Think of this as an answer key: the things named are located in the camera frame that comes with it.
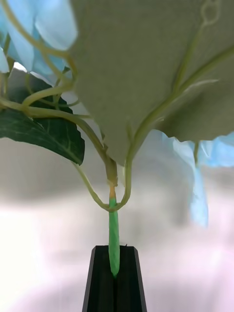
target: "stem wrap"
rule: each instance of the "stem wrap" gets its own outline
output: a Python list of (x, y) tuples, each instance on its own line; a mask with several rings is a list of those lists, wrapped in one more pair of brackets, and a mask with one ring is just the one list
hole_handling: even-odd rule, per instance
[[(116, 206), (116, 199), (110, 198), (110, 208)], [(109, 213), (109, 259), (111, 273), (114, 277), (119, 271), (119, 233), (118, 233), (118, 212)]]

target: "black stand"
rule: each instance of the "black stand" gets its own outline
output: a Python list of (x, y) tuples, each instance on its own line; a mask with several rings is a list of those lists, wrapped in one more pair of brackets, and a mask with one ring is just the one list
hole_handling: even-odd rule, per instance
[(92, 250), (82, 312), (147, 312), (138, 252), (120, 247), (117, 278), (111, 274), (108, 246)]

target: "light blue flower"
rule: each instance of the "light blue flower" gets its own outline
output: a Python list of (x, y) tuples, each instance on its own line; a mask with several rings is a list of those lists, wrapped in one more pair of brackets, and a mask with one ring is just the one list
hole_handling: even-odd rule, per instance
[[(45, 43), (59, 50), (67, 50), (75, 41), (78, 30), (69, 0), (7, 0), (9, 7), (24, 29), (35, 39), (41, 36)], [(5, 44), (7, 34), (11, 43), (8, 55), (23, 65), (28, 72), (43, 76), (52, 71), (43, 57), (8, 20), (0, 5), (0, 46)], [(62, 59), (50, 56), (50, 60), (63, 70)]]
[(198, 148), (198, 162), (195, 164), (192, 142), (179, 142), (176, 138), (168, 138), (162, 133), (162, 141), (187, 163), (193, 173), (193, 192), (190, 200), (192, 221), (202, 226), (208, 225), (208, 204), (203, 186), (200, 167), (232, 167), (234, 166), (234, 133), (219, 136), (213, 141), (201, 141)]

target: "dark green leaf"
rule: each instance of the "dark green leaf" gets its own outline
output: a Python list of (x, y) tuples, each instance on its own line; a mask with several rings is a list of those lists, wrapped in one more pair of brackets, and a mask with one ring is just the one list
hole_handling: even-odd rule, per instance
[[(207, 25), (181, 83), (234, 46), (234, 1), (71, 2), (79, 28), (70, 51), (79, 73), (75, 91), (105, 134), (109, 155), (123, 165), (130, 146), (127, 129), (135, 135), (171, 95), (204, 19)], [(234, 130), (234, 57), (224, 59), (157, 116), (157, 129), (180, 140), (213, 139)]]
[[(29, 95), (24, 85), (25, 73), (14, 70), (9, 79), (8, 96), (10, 100), (21, 103)], [(31, 76), (31, 88), (39, 91), (50, 87), (44, 81)], [(37, 107), (53, 108), (37, 101)], [(69, 107), (61, 108), (72, 113)], [(8, 137), (15, 141), (26, 142), (51, 150), (77, 164), (84, 159), (84, 140), (81, 138), (77, 126), (62, 118), (35, 118), (32, 120), (24, 113), (11, 109), (0, 112), (0, 137)]]

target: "blurred background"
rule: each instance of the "blurred background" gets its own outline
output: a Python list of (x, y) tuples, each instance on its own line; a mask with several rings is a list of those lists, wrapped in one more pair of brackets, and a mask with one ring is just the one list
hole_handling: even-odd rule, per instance
[[(134, 160), (132, 195), (119, 212), (121, 244), (138, 249), (148, 312), (232, 312), (234, 169), (203, 169), (210, 221), (199, 227), (189, 220), (189, 168), (156, 146), (157, 135)], [(82, 167), (108, 202), (104, 166), (82, 136)], [(68, 160), (0, 141), (0, 312), (80, 312), (91, 250), (106, 244), (108, 214)]]

